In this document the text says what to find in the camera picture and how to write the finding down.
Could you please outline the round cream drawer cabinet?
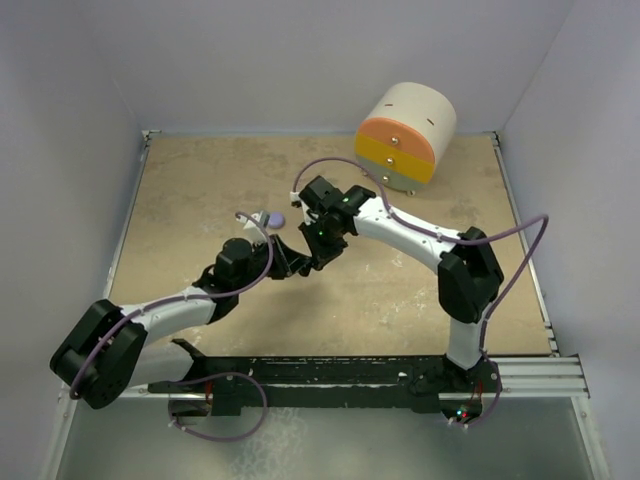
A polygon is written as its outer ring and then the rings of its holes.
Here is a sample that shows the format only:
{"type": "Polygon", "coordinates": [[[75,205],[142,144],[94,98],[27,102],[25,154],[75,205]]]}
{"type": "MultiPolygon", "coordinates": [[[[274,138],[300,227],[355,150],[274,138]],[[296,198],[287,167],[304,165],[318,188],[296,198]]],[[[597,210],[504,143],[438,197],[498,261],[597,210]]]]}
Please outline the round cream drawer cabinet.
{"type": "Polygon", "coordinates": [[[456,126],[454,106],[442,93],[397,83],[359,125],[355,157],[384,186],[413,195],[431,181],[456,126]]]}

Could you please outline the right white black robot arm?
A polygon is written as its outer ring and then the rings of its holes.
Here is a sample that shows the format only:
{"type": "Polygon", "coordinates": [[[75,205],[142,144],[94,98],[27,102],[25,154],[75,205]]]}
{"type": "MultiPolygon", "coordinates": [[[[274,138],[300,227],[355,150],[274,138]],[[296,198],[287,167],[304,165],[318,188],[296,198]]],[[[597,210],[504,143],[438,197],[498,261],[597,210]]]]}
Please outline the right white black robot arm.
{"type": "Polygon", "coordinates": [[[320,271],[339,257],[350,234],[380,241],[432,271],[439,304],[450,317],[446,383],[467,391],[479,381],[483,323],[504,280],[481,230],[437,227],[390,206],[369,189],[354,185],[342,192],[321,176],[292,191],[290,200],[303,211],[299,230],[313,269],[320,271]]]}

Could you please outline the purple earbud charging case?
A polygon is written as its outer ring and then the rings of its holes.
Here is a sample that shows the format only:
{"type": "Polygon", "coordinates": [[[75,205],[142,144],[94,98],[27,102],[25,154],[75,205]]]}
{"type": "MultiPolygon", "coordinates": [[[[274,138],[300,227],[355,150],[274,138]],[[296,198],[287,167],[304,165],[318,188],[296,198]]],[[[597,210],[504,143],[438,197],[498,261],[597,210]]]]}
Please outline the purple earbud charging case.
{"type": "Polygon", "coordinates": [[[286,224],[286,219],[284,217],[284,215],[280,212],[273,212],[270,217],[269,217],[269,221],[268,221],[268,226],[271,229],[281,229],[285,226],[286,224]]]}

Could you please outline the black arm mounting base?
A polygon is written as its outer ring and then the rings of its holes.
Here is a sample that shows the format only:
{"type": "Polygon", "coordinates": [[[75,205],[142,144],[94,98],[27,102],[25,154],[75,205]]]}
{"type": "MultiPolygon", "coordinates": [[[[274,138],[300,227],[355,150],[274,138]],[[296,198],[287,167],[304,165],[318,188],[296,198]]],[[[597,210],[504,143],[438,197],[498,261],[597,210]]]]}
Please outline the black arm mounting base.
{"type": "Polygon", "coordinates": [[[407,409],[471,421],[502,392],[496,363],[464,370],[443,355],[207,356],[185,340],[192,365],[178,379],[151,383],[153,393],[204,395],[214,416],[244,407],[407,409]]]}

